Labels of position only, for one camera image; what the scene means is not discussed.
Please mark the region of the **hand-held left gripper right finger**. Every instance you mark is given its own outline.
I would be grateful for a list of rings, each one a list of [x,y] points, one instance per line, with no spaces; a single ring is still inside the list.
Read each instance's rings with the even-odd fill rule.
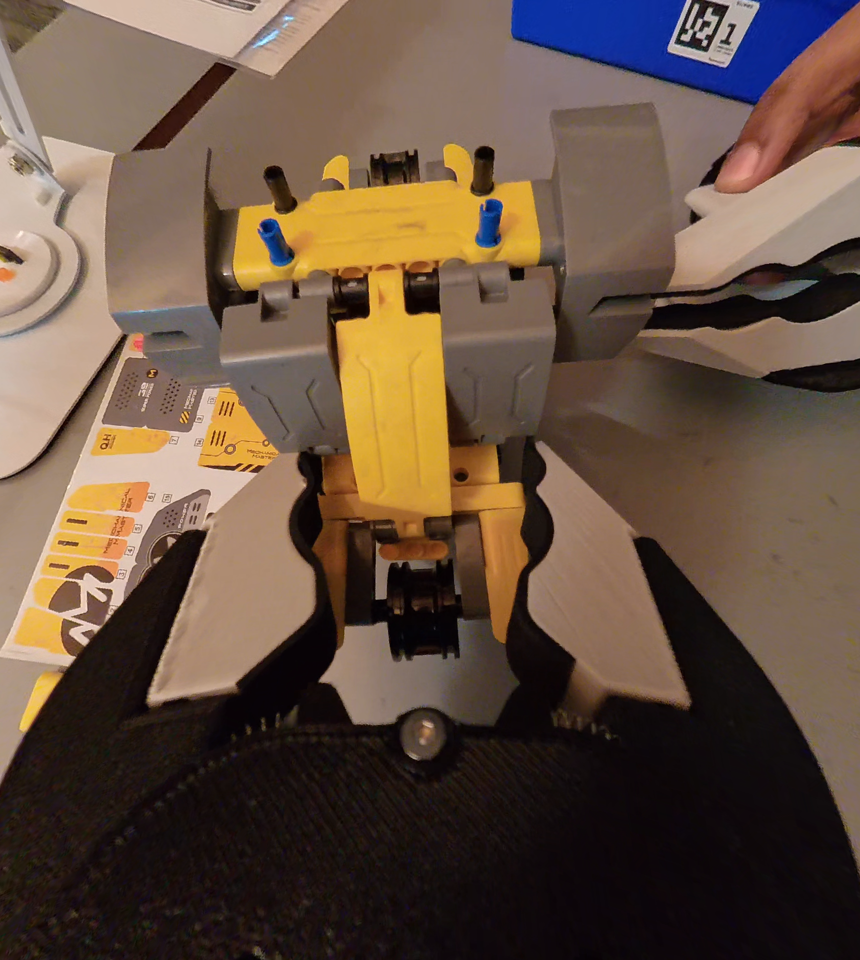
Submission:
[[[526,442],[522,481],[529,558],[508,620],[521,686],[566,714],[611,697],[688,709],[634,529],[543,442]]]

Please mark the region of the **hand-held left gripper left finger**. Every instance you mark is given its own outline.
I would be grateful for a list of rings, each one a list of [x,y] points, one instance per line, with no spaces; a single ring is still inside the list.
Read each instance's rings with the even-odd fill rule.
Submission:
[[[323,459],[280,454],[217,511],[150,683],[149,707],[238,694],[288,710],[341,644],[341,522]]]

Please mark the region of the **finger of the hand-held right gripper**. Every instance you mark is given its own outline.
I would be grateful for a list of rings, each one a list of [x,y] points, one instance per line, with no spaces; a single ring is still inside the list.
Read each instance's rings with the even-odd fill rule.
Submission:
[[[636,344],[748,378],[860,362],[860,289],[673,303],[653,311]]]
[[[757,268],[800,266],[860,246],[860,146],[817,150],[742,194],[705,185],[685,201],[700,218],[676,234],[669,291],[712,291]]]

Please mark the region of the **yellow grey brick toy vehicle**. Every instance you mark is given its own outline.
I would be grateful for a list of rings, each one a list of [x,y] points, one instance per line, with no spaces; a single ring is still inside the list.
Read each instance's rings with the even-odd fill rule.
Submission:
[[[556,110],[549,178],[495,179],[495,151],[447,145],[327,165],[298,199],[220,209],[210,156],[118,155],[105,216],[111,316],[185,383],[228,385],[280,453],[353,471],[332,512],[344,623],[388,620],[393,654],[447,654],[457,618],[507,638],[529,561],[523,505],[461,501],[481,452],[522,498],[551,367],[610,359],[675,266],[651,103]]]

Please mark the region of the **person's right hand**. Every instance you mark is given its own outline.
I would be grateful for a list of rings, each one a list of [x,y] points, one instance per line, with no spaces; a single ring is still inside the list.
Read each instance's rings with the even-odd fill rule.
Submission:
[[[860,138],[860,2],[770,85],[715,180],[738,194],[836,142]]]

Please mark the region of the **yellow grey sticker sheet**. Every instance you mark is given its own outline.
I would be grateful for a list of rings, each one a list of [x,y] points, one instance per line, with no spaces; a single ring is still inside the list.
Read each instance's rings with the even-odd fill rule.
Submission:
[[[0,657],[68,666],[181,534],[277,450],[234,390],[180,382],[124,340]]]

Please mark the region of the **yellow brick piece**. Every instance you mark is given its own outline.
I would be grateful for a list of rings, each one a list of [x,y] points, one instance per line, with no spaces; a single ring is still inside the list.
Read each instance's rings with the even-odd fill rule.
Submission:
[[[37,677],[18,724],[18,729],[22,734],[28,732],[29,728],[33,725],[42,707],[63,676],[64,671],[62,670],[48,670]]]

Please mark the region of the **blue plastic bin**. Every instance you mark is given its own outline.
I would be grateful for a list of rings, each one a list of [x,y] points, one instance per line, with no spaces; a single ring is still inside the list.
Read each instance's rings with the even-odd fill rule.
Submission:
[[[755,104],[856,1],[514,1],[522,42]]]

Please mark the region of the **white book stand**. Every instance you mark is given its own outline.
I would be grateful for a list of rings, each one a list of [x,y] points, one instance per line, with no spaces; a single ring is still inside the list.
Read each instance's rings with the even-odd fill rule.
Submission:
[[[0,479],[49,446],[121,337],[104,238],[113,155],[38,135],[0,23]]]

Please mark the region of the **paper in clear holder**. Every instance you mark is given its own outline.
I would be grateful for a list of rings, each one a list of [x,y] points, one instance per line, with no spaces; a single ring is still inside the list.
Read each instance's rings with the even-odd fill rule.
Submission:
[[[304,2],[69,1],[101,18],[274,77],[313,32]]]

